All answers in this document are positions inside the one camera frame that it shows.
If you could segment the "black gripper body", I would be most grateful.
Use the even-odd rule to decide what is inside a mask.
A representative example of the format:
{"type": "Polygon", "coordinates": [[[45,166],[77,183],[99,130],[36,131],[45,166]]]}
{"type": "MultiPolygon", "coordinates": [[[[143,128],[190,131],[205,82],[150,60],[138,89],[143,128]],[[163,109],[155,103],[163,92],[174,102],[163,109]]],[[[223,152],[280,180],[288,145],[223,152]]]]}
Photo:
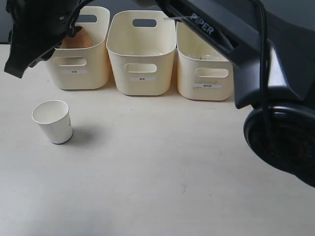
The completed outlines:
{"type": "Polygon", "coordinates": [[[8,34],[8,42],[13,45],[13,38],[28,39],[57,37],[73,38],[81,29],[69,23],[80,0],[8,0],[6,12],[10,14],[13,26],[8,34]]]}

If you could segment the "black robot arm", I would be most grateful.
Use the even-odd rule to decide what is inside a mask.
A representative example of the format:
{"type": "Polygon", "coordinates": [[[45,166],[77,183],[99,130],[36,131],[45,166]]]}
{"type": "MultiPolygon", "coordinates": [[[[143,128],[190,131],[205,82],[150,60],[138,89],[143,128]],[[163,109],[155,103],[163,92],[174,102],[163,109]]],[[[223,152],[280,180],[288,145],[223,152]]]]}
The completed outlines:
{"type": "MultiPolygon", "coordinates": [[[[22,78],[48,60],[86,0],[9,0],[13,21],[4,71],[22,78]]],[[[259,0],[139,0],[185,24],[233,65],[235,106],[251,105],[244,137],[264,162],[315,184],[315,32],[268,12],[259,0]]]]}

